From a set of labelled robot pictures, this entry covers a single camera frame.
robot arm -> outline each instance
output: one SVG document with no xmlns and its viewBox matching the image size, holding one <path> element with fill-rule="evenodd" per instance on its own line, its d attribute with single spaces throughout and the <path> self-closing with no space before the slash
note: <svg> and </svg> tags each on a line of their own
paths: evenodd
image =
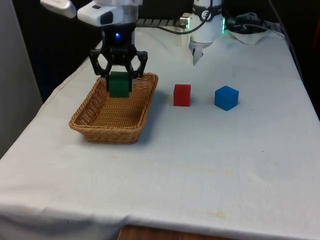
<svg viewBox="0 0 320 240">
<path fill-rule="evenodd" d="M 94 73 L 106 79 L 108 90 L 112 66 L 125 66 L 129 90 L 132 90 L 132 80 L 143 75 L 148 60 L 148 53 L 137 51 L 135 47 L 138 6 L 143 0 L 93 0 L 78 11 L 70 0 L 40 0 L 40 3 L 52 12 L 68 18 L 77 16 L 82 22 L 100 27 L 102 48 L 91 50 L 89 54 Z M 100 54 L 107 60 L 105 69 L 98 62 Z M 135 56 L 140 61 L 137 70 L 131 64 Z"/>
</svg>

black background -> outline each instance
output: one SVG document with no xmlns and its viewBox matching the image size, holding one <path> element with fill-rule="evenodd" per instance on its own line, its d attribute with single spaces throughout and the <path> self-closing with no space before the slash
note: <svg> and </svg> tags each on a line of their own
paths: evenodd
<svg viewBox="0 0 320 240">
<path fill-rule="evenodd" d="M 73 0 L 76 8 L 90 0 Z M 193 0 L 144 0 L 140 18 L 178 19 L 192 11 Z M 273 0 L 296 50 L 305 87 L 320 117 L 320 97 L 316 88 L 320 67 L 320 41 L 313 48 L 320 1 Z M 98 28 L 76 19 L 66 19 L 40 5 L 40 0 L 14 0 L 16 14 L 32 63 L 42 99 L 45 100 L 65 78 L 86 59 L 101 40 Z M 267 0 L 225 0 L 229 13 L 236 16 L 255 12 L 264 20 L 277 22 Z"/>
</svg>

black cable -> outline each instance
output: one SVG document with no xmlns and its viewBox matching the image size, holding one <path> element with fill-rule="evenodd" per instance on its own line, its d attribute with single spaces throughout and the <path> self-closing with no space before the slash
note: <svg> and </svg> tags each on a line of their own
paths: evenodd
<svg viewBox="0 0 320 240">
<path fill-rule="evenodd" d="M 292 56 L 293 56 L 293 60 L 295 61 L 296 68 L 297 68 L 297 70 L 299 72 L 299 75 L 300 75 L 300 78 L 301 78 L 302 82 L 304 83 L 304 78 L 302 76 L 302 71 L 301 71 L 301 68 L 300 68 L 298 57 L 297 57 L 296 51 L 294 49 L 294 46 L 293 46 L 293 44 L 292 44 L 292 42 L 290 40 L 289 34 L 288 34 L 288 32 L 287 32 L 287 30 L 285 28 L 285 25 L 282 22 L 281 17 L 279 15 L 277 9 L 275 8 L 274 4 L 272 3 L 271 0 L 268 0 L 268 2 L 269 2 L 270 7 L 272 8 L 273 13 L 275 14 L 276 18 L 278 19 L 280 25 L 282 26 L 283 34 L 285 35 L 286 41 L 289 44 L 289 47 L 291 49 L 291 53 L 292 53 Z"/>
<path fill-rule="evenodd" d="M 205 19 L 196 28 L 194 28 L 194 29 L 192 29 L 190 31 L 172 31 L 172 30 L 169 30 L 169 29 L 167 29 L 165 27 L 162 27 L 162 26 L 155 26 L 155 28 L 163 30 L 163 31 L 166 31 L 166 32 L 171 33 L 171 34 L 176 34 L 176 35 L 191 34 L 191 33 L 195 32 L 195 31 L 197 31 L 199 28 L 201 28 L 206 23 L 206 21 L 208 20 L 208 18 L 210 16 L 210 10 L 213 7 L 213 5 L 214 5 L 214 0 L 210 0 L 210 7 L 208 9 L 207 15 L 205 16 Z"/>
</svg>

tablecloth stain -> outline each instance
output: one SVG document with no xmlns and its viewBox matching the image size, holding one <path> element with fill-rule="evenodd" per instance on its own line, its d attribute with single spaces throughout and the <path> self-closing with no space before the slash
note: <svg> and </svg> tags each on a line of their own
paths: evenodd
<svg viewBox="0 0 320 240">
<path fill-rule="evenodd" d="M 205 211 L 195 211 L 196 213 L 207 215 L 210 217 L 218 218 L 218 219 L 226 219 L 227 215 L 223 211 L 212 211 L 212 212 L 205 212 Z"/>
<path fill-rule="evenodd" d="M 208 215 L 211 217 L 219 218 L 219 219 L 226 218 L 226 214 L 222 211 L 221 212 L 209 212 Z"/>
<path fill-rule="evenodd" d="M 234 172 L 230 171 L 230 170 L 226 170 L 226 171 L 224 171 L 224 174 L 225 175 L 232 175 L 232 174 L 234 174 Z"/>
<path fill-rule="evenodd" d="M 231 170 L 217 171 L 217 170 L 213 170 L 213 169 L 192 167 L 192 166 L 186 166 L 186 165 L 182 165 L 182 164 L 172 164 L 172 165 L 176 168 L 183 169 L 183 170 L 190 171 L 190 172 L 201 172 L 201 173 L 208 173 L 208 174 L 223 174 L 223 175 L 227 175 L 227 176 L 230 176 L 234 173 Z"/>
</svg>

table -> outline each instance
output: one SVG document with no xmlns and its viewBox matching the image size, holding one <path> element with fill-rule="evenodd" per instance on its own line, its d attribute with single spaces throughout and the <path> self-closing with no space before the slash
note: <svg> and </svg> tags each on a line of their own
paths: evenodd
<svg viewBox="0 0 320 240">
<path fill-rule="evenodd" d="M 179 231 L 168 231 L 143 226 L 125 226 L 117 240 L 232 240 L 217 236 L 206 236 Z"/>
<path fill-rule="evenodd" d="M 0 160 L 0 238 L 109 240 L 125 225 L 320 238 L 320 124 L 286 42 L 225 34 L 195 67 L 185 42 L 136 31 L 159 75 L 136 144 L 88 143 L 69 128 L 97 79 L 88 60 L 52 93 Z M 192 84 L 190 107 L 172 106 L 175 84 Z M 224 85 L 240 92 L 228 112 L 213 105 Z"/>
</svg>

